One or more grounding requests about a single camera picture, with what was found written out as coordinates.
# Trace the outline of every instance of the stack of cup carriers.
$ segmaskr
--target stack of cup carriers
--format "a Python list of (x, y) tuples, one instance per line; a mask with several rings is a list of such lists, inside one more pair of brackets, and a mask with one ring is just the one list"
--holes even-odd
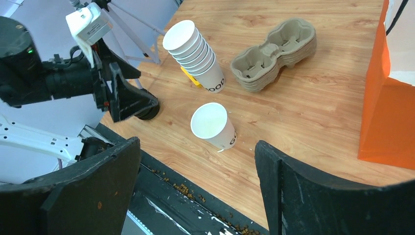
[(207, 91), (223, 90), (226, 81), (216, 54), (193, 21), (185, 20), (172, 26), (163, 38), (163, 47)]
[(291, 18), (274, 28), (260, 45), (250, 47), (231, 62), (231, 71), (241, 86), (259, 92), (274, 82), (280, 68), (293, 68), (313, 55), (317, 47), (316, 30), (301, 18)]

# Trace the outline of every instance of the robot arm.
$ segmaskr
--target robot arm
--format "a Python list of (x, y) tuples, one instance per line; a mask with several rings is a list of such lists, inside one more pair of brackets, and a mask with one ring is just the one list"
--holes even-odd
[[(76, 40), (79, 46), (70, 50), (69, 59), (55, 54), (43, 62), (20, 22), (0, 17), (0, 35), (0, 98), (11, 107), (93, 94), (96, 107), (110, 111), (114, 122), (131, 116), (152, 119), (159, 111), (157, 98), (126, 81), (141, 73), (114, 54), (103, 35), (89, 44)], [(73, 58), (79, 49), (81, 54)]]

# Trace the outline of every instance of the white paper cup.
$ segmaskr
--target white paper cup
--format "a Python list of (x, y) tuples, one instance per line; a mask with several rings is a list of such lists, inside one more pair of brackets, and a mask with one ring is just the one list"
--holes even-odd
[(199, 46), (202, 39), (203, 39), (202, 35), (198, 33), (198, 36), (195, 39), (195, 41), (193, 41), (193, 43), (191, 43), (188, 47), (183, 48), (181, 52), (172, 53), (169, 51), (169, 53), (179, 59), (185, 58), (186, 56), (189, 56), (191, 53), (193, 53), (196, 50), (196, 48)]
[(163, 48), (170, 53), (181, 53), (199, 36), (195, 24), (191, 20), (180, 21), (173, 25), (163, 38)]
[(190, 121), (193, 134), (220, 149), (235, 145), (237, 135), (226, 109), (218, 103), (208, 103), (199, 107)]
[(226, 79), (219, 64), (215, 60), (203, 73), (191, 74), (208, 92), (218, 93), (225, 87)]
[(206, 71), (213, 63), (215, 59), (215, 53), (212, 51), (212, 48), (209, 47), (206, 56), (196, 65), (187, 67), (183, 66), (190, 74), (198, 74)]
[(180, 65), (185, 65), (189, 67), (189, 65), (196, 65), (197, 63), (199, 63), (206, 56), (207, 52), (208, 47), (206, 45), (205, 40), (202, 38), (196, 50), (190, 55), (186, 56), (185, 58), (176, 58), (175, 56), (173, 57), (176, 59), (177, 62), (179, 62)]

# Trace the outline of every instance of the black panel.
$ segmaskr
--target black panel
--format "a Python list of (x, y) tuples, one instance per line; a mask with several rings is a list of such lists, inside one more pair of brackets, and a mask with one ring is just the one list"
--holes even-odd
[(0, 234), (120, 234), (139, 163), (134, 137), (62, 170), (1, 186)]
[(272, 235), (413, 235), (415, 181), (387, 187), (320, 171), (264, 141), (255, 148)]

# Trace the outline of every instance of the printed text on cup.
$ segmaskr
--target printed text on cup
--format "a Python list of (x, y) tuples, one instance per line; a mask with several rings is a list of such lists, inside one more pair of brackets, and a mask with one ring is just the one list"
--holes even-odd
[(235, 141), (236, 141), (236, 131), (233, 133), (233, 138), (232, 138), (232, 140), (229, 142), (229, 145), (234, 144), (234, 143), (235, 143)]
[(221, 81), (221, 83), (219, 83), (218, 85), (216, 85), (214, 88), (205, 88), (207, 91), (210, 91), (210, 92), (214, 92), (215, 90), (219, 90), (219, 89), (221, 89), (222, 88), (222, 86), (225, 84), (225, 79), (224, 78), (222, 78), (222, 81)]

